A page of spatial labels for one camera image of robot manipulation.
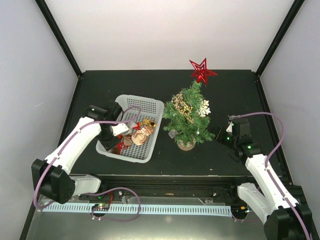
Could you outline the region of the red star ornament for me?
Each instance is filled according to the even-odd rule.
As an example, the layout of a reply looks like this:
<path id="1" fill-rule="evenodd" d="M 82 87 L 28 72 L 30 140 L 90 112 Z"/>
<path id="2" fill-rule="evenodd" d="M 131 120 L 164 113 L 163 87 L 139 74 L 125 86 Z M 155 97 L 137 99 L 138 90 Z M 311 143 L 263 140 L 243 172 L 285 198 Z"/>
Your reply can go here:
<path id="1" fill-rule="evenodd" d="M 205 85 L 208 84 L 208 77 L 214 77 L 218 74 L 207 67 L 207 58 L 204 58 L 201 63 L 196 63 L 192 60 L 189 60 L 191 65 L 194 68 L 191 77 L 196 78 L 197 83 L 204 83 Z"/>

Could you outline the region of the white string lights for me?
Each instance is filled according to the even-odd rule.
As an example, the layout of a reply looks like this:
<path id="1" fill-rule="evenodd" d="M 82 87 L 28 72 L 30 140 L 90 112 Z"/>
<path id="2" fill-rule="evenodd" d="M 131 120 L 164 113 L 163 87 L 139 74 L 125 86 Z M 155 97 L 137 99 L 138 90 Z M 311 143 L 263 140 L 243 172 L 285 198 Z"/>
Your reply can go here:
<path id="1" fill-rule="evenodd" d="M 171 130 L 168 132 L 168 135 L 170 136 L 171 139 L 174 139 L 178 134 L 179 134 L 178 131 L 175 130 L 175 129 L 171 129 Z"/>

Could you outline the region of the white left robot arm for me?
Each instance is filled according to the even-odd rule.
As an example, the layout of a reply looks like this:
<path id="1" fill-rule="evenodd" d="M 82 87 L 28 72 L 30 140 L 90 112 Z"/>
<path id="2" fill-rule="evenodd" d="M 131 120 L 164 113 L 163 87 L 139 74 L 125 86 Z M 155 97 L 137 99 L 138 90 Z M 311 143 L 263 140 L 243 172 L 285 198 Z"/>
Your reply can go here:
<path id="1" fill-rule="evenodd" d="M 116 101 L 109 101 L 104 108 L 90 105 L 61 145 L 44 160 L 36 159 L 32 163 L 35 207 L 38 195 L 60 204 L 82 194 L 91 194 L 97 200 L 107 195 L 107 186 L 97 176 L 70 176 L 70 173 L 93 139 L 97 138 L 106 151 L 120 143 L 118 136 L 128 130 L 126 122 L 119 119 L 123 112 Z"/>

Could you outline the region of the small green christmas tree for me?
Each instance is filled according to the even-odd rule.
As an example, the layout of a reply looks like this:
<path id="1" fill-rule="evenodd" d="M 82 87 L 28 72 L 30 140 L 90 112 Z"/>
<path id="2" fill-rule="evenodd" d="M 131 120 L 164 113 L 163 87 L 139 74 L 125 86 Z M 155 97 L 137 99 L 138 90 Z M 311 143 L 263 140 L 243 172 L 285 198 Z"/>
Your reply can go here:
<path id="1" fill-rule="evenodd" d="M 183 151 L 190 151 L 196 144 L 212 141 L 215 137 L 208 130 L 211 110 L 201 88 L 201 83 L 193 81 L 164 105 L 162 117 L 169 123 L 163 129 Z"/>

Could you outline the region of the white perforated plastic basket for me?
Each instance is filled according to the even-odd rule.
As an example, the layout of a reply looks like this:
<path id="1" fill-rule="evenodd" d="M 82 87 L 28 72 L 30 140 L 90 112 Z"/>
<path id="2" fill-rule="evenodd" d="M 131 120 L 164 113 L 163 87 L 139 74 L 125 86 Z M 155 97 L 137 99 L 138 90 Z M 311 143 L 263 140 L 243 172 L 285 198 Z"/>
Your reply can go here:
<path id="1" fill-rule="evenodd" d="M 126 110 L 124 115 L 118 119 L 130 120 L 127 124 L 129 132 L 120 140 L 115 149 L 106 150 L 98 141 L 96 151 L 106 157 L 144 164 L 151 159 L 165 105 L 162 101 L 153 98 L 126 94 L 119 95 L 115 101 L 123 110 Z M 153 128 L 153 132 L 144 138 L 144 143 L 137 145 L 129 140 L 136 132 L 146 133 L 146 128 Z"/>

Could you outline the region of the gold merry christmas sign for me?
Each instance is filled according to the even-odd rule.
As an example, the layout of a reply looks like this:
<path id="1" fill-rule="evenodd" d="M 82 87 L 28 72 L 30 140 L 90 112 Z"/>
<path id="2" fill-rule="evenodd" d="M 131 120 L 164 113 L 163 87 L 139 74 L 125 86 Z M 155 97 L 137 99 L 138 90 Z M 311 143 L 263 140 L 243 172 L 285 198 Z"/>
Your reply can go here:
<path id="1" fill-rule="evenodd" d="M 175 109 L 179 113 L 181 113 L 191 124 L 194 123 L 194 119 L 191 117 L 191 112 L 193 110 L 193 107 L 190 105 L 187 105 L 181 93 L 174 95 L 171 99 L 171 102 L 175 107 Z"/>

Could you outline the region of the brown pine cone ornament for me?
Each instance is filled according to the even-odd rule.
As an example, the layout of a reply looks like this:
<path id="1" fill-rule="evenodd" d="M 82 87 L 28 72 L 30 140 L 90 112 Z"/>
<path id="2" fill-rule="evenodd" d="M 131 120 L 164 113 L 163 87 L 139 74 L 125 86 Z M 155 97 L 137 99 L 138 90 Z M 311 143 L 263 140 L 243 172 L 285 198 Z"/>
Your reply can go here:
<path id="1" fill-rule="evenodd" d="M 121 154 L 121 148 L 115 146 L 110 150 L 111 154 L 120 155 Z"/>

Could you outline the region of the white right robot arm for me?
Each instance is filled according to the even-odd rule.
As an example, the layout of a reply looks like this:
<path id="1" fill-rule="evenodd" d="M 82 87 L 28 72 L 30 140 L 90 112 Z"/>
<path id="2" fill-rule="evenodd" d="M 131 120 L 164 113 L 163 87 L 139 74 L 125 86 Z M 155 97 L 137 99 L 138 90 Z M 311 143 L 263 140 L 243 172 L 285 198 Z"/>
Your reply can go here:
<path id="1" fill-rule="evenodd" d="M 228 187 L 228 198 L 243 200 L 253 210 L 268 240 L 311 239 L 310 208 L 289 192 L 270 164 L 270 156 L 253 141 L 248 115 L 229 116 L 228 126 L 216 127 L 214 136 L 215 141 L 234 151 L 256 181 Z"/>

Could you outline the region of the white snowflake ornament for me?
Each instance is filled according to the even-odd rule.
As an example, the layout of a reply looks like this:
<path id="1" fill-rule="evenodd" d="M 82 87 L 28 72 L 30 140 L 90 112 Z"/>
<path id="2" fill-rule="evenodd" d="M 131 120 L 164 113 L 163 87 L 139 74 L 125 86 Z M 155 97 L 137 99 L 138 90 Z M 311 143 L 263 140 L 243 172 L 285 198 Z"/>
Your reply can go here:
<path id="1" fill-rule="evenodd" d="M 197 114 L 201 117 L 201 118 L 205 118 L 207 115 L 209 115 L 211 113 L 210 107 L 209 107 L 209 101 L 203 99 L 201 101 L 200 107 L 197 111 Z"/>

